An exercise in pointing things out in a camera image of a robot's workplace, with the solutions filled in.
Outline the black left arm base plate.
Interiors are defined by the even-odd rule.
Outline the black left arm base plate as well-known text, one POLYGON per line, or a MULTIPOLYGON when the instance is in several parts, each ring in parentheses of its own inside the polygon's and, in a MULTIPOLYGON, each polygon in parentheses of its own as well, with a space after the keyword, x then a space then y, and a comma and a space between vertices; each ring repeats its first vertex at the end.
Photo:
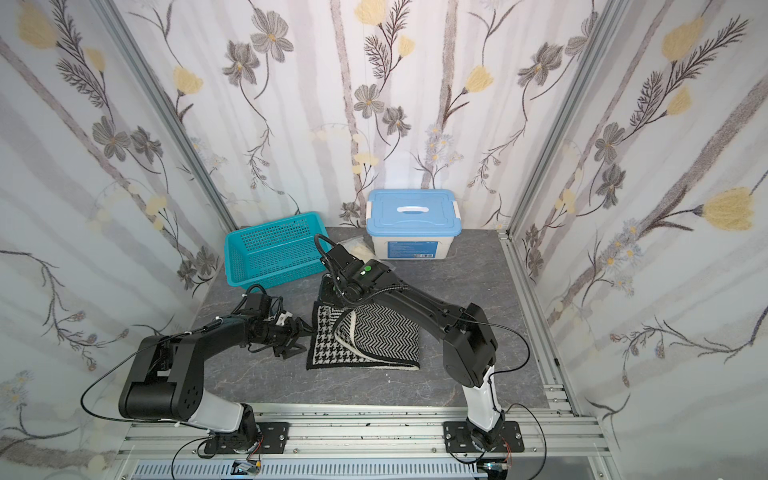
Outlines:
POLYGON ((257 422, 237 432, 214 433, 202 447, 206 456, 246 454, 259 449, 263 454, 283 454, 289 439, 288 422, 257 422))

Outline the teal plastic basket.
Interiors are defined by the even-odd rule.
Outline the teal plastic basket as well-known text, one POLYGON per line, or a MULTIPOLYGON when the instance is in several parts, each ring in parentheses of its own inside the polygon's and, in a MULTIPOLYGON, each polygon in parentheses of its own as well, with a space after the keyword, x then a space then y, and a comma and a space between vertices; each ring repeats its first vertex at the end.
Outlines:
POLYGON ((324 272, 314 237, 326 233, 320 215, 308 212, 228 234, 228 285, 243 289, 260 285, 270 289, 324 272))

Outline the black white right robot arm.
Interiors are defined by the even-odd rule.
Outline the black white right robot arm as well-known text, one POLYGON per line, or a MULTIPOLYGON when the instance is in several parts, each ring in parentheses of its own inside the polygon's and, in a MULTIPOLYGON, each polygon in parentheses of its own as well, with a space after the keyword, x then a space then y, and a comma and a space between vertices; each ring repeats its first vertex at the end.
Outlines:
POLYGON ((378 304, 412 321, 442 342, 443 367, 462 385, 467 403, 467 429, 475 447, 490 451, 501 441, 505 414, 497 406, 492 383, 497 339, 481 307, 440 300, 400 279, 378 260, 367 262, 317 234, 314 244, 327 269, 319 299, 356 310, 378 304))

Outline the aluminium corner post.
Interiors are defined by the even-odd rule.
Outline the aluminium corner post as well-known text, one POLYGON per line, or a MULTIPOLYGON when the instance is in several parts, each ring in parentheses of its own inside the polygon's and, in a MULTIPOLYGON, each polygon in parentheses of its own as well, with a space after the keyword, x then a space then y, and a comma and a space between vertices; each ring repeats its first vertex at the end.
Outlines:
POLYGON ((106 28, 119 53, 126 61, 129 70, 140 85, 153 110, 169 131, 173 144, 182 153, 187 167, 191 170, 200 188, 207 196, 212 208, 223 223, 225 231, 235 231, 238 226, 234 217, 219 195, 210 174, 205 169, 202 159, 197 154, 186 134, 184 126, 178 119, 171 100, 166 96, 165 90, 162 88, 151 65, 143 56, 116 4, 113 1, 91 0, 90 5, 106 28))
POLYGON ((605 8, 598 17, 592 35, 583 50, 582 59, 568 84, 568 89, 558 104, 556 115, 550 122, 550 128, 544 137, 538 155, 535 157, 535 162, 522 183, 522 193, 512 210, 511 219, 503 234, 500 234, 504 238, 511 238, 520 230, 524 217, 544 182, 547 171, 554 161, 556 151, 570 128, 580 104, 584 101, 586 91, 596 75, 598 65, 610 47, 612 38, 629 5, 630 1, 624 0, 606 2, 605 8))

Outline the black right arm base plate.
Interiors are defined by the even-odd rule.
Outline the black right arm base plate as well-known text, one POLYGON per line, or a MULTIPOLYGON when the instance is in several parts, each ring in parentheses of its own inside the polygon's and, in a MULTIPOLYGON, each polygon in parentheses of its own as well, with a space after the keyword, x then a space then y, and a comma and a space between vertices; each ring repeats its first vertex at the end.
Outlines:
POLYGON ((446 421, 442 428, 445 448, 449 453, 522 453, 525 451, 520 426, 515 421, 505 421, 488 432, 469 421, 446 421))

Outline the clear bag with gloves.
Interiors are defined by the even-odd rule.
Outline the clear bag with gloves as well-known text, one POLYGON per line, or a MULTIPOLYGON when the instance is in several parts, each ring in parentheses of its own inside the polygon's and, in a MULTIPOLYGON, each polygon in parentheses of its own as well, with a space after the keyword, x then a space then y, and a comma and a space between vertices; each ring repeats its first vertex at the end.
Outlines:
POLYGON ((378 259, 373 249, 365 242, 363 236, 343 240, 340 242, 340 245, 343 246, 349 254, 363 262, 378 259))

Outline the white box blue lid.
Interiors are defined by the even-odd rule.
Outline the white box blue lid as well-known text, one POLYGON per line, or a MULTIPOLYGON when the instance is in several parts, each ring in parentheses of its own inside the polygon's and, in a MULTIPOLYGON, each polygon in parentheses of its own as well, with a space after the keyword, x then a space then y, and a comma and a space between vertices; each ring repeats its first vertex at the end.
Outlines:
POLYGON ((366 230, 381 259, 442 260, 462 219, 449 190, 376 189, 367 201, 366 230))

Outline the aluminium corner post left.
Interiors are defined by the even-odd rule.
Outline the aluminium corner post left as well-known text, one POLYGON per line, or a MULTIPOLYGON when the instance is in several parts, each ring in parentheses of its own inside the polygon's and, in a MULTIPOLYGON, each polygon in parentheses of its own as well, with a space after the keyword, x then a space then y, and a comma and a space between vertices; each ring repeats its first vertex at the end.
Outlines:
POLYGON ((162 88, 151 65, 143 56, 116 4, 113 1, 91 0, 90 5, 106 28, 119 53, 126 61, 129 70, 140 85, 153 110, 169 131, 173 144, 182 153, 187 167, 191 170, 200 188, 207 196, 212 208, 223 223, 225 231, 235 231, 238 226, 234 217, 219 195, 210 174, 205 169, 202 159, 197 154, 186 134, 184 126, 178 119, 171 100, 166 96, 165 90, 162 88))

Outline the black white knitted scarf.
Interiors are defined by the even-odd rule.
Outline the black white knitted scarf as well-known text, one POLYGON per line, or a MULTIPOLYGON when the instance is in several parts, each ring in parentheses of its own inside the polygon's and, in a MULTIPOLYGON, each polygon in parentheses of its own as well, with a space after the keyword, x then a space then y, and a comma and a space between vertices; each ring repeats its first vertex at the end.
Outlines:
POLYGON ((306 368, 420 369, 420 330, 394 310, 376 303, 337 306, 318 298, 312 311, 306 368))

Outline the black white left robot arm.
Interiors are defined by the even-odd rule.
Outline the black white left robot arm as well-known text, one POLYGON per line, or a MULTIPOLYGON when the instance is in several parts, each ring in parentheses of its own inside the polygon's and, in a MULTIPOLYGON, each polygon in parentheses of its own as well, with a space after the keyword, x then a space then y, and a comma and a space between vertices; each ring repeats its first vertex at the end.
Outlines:
POLYGON ((206 430, 216 452, 250 451, 263 438, 253 409, 205 389, 206 361, 230 348, 253 344, 287 359, 304 352, 298 339, 312 334, 312 327, 300 318, 279 321, 236 315, 218 317, 174 337, 147 337, 133 359, 118 411, 135 422, 178 422, 206 430))

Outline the aluminium corner post right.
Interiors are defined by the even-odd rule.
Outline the aluminium corner post right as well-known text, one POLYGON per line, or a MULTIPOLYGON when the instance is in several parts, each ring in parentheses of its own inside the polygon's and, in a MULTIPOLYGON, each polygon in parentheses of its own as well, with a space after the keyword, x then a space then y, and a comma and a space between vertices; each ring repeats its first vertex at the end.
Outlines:
POLYGON ((522 193, 512 210, 511 219, 503 234, 500 234, 504 238, 511 238, 520 230, 524 217, 544 182, 547 171, 554 161, 556 151, 570 128, 580 104, 584 101, 586 91, 596 75, 598 65, 610 47, 612 38, 629 5, 630 1, 624 0, 606 2, 605 8, 598 17, 592 35, 583 50, 582 59, 568 84, 568 89, 558 104, 556 115, 550 122, 550 128, 544 137, 538 155, 535 157, 535 162, 522 183, 522 193))

